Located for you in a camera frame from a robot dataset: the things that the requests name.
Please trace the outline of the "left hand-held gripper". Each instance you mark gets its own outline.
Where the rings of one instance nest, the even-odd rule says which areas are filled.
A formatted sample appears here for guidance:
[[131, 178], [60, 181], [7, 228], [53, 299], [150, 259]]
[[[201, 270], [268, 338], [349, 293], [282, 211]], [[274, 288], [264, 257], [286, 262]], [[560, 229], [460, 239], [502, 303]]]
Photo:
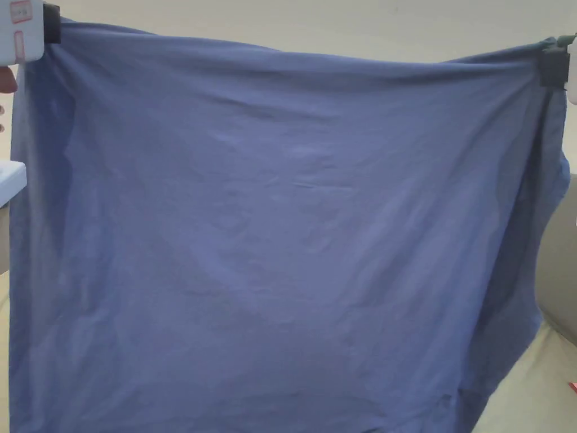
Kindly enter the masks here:
[[60, 7], [45, 1], [1, 1], [1, 64], [42, 58], [45, 45], [61, 43]]

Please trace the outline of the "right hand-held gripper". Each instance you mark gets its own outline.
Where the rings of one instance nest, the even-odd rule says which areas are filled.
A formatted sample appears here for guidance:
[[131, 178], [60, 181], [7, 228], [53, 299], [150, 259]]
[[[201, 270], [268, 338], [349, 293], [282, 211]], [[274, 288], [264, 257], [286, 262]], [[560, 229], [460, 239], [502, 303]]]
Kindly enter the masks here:
[[564, 90], [576, 106], [576, 41], [556, 41], [539, 56], [540, 83]]

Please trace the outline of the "person's left hand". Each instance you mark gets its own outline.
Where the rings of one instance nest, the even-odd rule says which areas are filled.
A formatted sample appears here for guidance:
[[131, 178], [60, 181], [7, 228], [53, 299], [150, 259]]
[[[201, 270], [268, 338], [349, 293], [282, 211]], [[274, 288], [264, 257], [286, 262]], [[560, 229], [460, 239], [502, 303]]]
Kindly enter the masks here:
[[9, 67], [1, 66], [1, 97], [13, 95], [17, 89], [17, 82], [13, 71]]

